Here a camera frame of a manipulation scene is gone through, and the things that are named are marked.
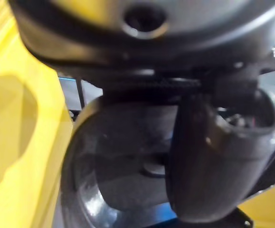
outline machine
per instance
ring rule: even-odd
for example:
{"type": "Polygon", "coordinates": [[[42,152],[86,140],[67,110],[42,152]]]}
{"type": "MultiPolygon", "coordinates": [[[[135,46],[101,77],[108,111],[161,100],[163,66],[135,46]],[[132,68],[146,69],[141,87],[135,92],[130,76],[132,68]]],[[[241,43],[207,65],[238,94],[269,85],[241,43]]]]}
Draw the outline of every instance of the machine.
{"type": "Polygon", "coordinates": [[[102,88],[61,178],[66,228],[240,228],[275,185],[275,0],[12,0],[26,48],[102,88]]]}

